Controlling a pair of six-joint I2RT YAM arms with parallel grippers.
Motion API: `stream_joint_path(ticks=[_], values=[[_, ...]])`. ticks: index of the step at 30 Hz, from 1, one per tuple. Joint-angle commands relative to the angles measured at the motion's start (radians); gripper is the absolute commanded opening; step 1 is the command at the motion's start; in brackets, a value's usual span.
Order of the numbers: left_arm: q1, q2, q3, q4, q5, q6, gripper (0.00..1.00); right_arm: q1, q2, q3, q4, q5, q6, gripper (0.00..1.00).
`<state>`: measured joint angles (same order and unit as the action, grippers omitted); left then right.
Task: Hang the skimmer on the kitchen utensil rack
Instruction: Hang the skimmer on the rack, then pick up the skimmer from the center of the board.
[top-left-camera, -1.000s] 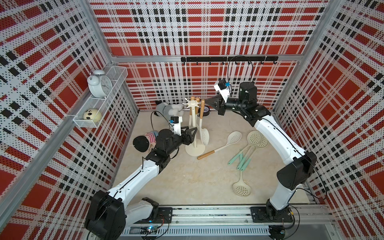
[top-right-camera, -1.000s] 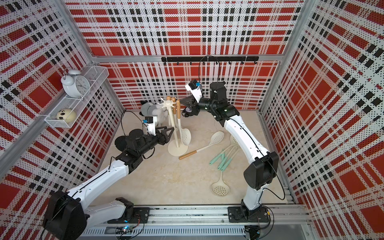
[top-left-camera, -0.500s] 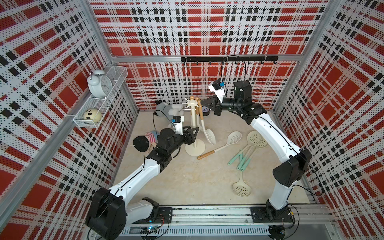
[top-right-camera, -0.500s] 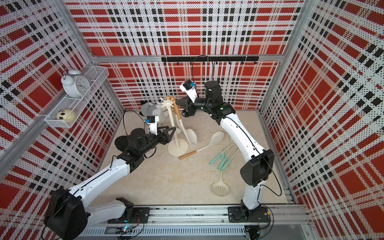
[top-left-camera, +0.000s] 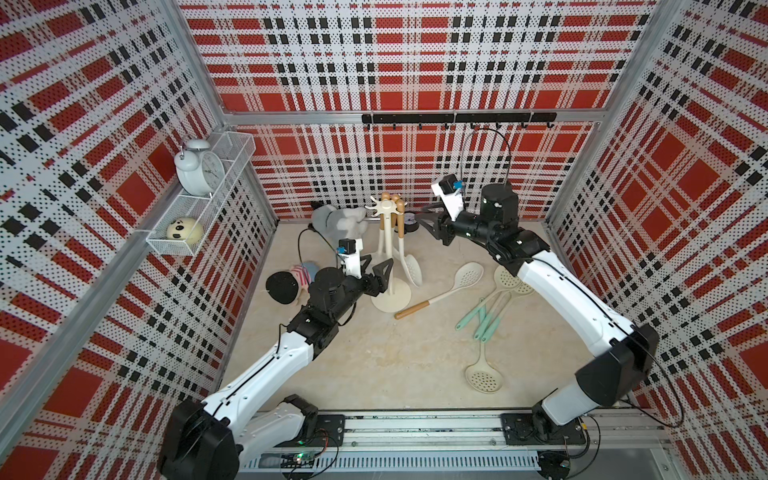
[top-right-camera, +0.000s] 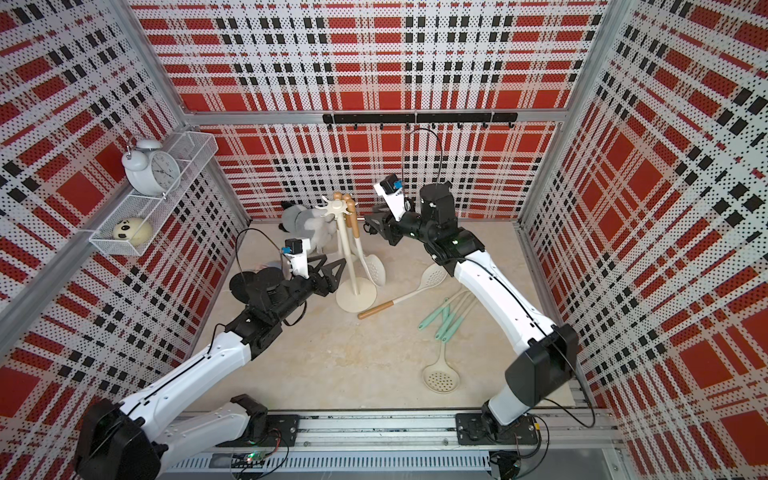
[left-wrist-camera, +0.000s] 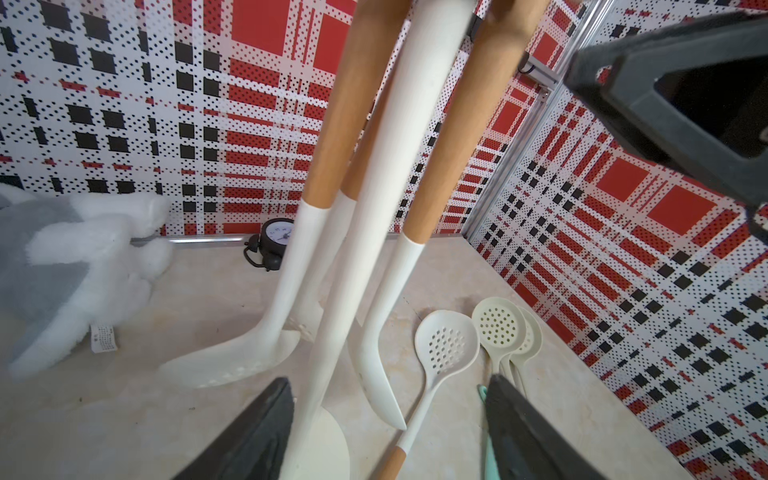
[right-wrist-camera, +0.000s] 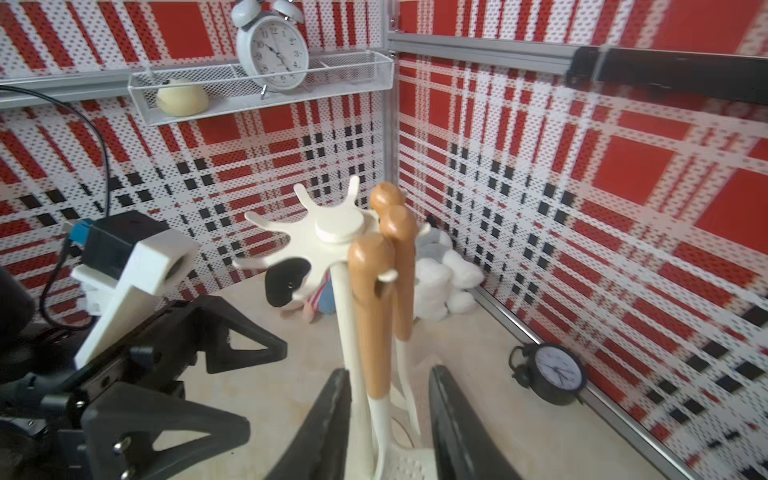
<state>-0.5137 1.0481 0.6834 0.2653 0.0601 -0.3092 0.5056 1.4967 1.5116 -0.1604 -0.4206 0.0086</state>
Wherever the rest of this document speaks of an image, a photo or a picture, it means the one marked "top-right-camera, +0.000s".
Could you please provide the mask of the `cream utensil rack stand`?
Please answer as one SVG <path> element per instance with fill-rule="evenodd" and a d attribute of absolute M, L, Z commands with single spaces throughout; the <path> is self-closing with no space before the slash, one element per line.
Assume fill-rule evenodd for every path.
<path fill-rule="evenodd" d="M 332 198 L 323 198 L 324 206 L 318 206 L 318 210 L 324 210 L 325 216 L 335 217 L 337 224 L 337 243 L 342 258 L 347 261 L 346 271 L 349 274 L 347 280 L 343 280 L 336 291 L 336 301 L 339 307 L 349 313 L 360 313 L 371 307 L 376 299 L 377 290 L 372 281 L 358 277 L 355 272 L 355 259 L 353 258 L 349 236 L 345 225 L 345 202 L 340 192 L 334 192 Z"/>

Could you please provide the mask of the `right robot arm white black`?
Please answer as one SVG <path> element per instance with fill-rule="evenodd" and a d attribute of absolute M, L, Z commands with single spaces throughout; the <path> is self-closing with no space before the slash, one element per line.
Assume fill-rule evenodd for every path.
<path fill-rule="evenodd" d="M 373 188 L 385 203 L 365 217 L 369 229 L 392 246 L 405 237 L 421 242 L 432 260 L 491 314 L 516 354 L 505 371 L 506 385 L 482 407 L 492 427 L 512 424 L 575 377 L 577 333 L 556 325 L 525 299 L 480 239 L 459 225 L 450 183 L 422 187 L 418 207 L 394 174 Z"/>

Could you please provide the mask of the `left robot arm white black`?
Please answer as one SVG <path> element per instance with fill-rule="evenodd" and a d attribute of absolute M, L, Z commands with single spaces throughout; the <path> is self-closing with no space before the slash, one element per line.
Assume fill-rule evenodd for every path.
<path fill-rule="evenodd" d="M 175 420 L 228 375 L 278 338 L 287 318 L 313 295 L 338 290 L 346 266 L 309 258 L 306 275 L 283 280 L 213 337 L 193 357 L 118 402 L 101 400 L 82 419 L 74 468 L 83 479 L 155 479 L 169 467 L 222 443 L 268 438 L 267 408 L 247 394 L 181 423 Z"/>

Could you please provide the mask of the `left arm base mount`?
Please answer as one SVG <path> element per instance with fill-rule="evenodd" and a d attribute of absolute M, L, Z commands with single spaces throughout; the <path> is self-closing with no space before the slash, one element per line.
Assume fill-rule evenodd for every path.
<path fill-rule="evenodd" d="M 246 426 L 242 436 L 223 442 L 218 448 L 229 447 L 293 447 L 295 445 L 300 416 L 295 414 L 259 414 Z"/>

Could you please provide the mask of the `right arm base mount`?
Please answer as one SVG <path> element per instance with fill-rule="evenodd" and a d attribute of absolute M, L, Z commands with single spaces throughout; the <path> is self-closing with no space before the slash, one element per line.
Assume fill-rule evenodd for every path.
<path fill-rule="evenodd" d="M 538 430 L 530 416 L 501 425 L 489 413 L 458 413 L 455 426 L 458 443 L 464 446 L 536 446 L 539 443 Z"/>

